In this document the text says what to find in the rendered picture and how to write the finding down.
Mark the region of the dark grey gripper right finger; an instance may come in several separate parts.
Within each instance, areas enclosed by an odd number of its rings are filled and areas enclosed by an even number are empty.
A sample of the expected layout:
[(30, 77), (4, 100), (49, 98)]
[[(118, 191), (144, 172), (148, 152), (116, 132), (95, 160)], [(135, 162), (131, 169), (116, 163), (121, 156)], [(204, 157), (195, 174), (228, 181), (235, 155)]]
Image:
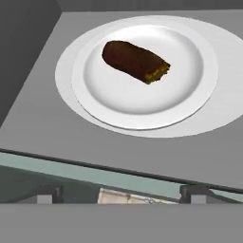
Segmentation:
[(233, 199), (219, 196), (205, 186), (182, 185), (179, 192), (182, 204), (234, 203)]

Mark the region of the white round microwave turntable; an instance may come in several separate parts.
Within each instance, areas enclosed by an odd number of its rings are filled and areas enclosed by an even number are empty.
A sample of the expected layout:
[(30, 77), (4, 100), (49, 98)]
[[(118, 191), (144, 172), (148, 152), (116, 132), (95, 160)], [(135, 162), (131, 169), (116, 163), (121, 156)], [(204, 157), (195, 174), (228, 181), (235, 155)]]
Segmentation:
[(129, 131), (106, 125), (91, 117), (78, 104), (71, 86), (71, 70), (84, 44), (108, 29), (111, 22), (93, 28), (76, 38), (60, 56), (55, 70), (58, 92), (65, 103), (80, 117), (102, 128), (125, 135), (145, 138), (179, 138), (213, 131), (238, 118), (243, 118), (243, 39), (216, 25), (171, 15), (147, 15), (147, 20), (175, 21), (198, 31), (215, 50), (219, 80), (210, 100), (194, 116), (178, 124), (149, 131)]

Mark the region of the white round plate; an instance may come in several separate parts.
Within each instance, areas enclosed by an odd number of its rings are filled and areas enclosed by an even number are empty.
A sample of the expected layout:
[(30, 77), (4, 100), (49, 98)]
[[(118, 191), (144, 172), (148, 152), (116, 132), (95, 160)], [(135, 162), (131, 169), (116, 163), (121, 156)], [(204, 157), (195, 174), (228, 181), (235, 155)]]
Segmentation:
[[(107, 65), (104, 45), (112, 40), (143, 47), (171, 65), (152, 84)], [(106, 124), (128, 130), (151, 130), (194, 115), (212, 96), (218, 80), (213, 47), (196, 30), (155, 17), (113, 22), (91, 37), (73, 65), (71, 84), (80, 105)]]

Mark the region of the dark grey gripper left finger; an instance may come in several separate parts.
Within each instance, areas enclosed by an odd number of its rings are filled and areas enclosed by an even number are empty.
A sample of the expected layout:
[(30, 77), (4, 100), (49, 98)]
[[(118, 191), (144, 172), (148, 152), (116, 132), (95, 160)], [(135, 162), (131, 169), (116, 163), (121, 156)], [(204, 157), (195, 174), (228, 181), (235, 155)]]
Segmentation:
[(14, 203), (60, 204), (63, 202), (63, 187), (46, 185), (18, 196)]

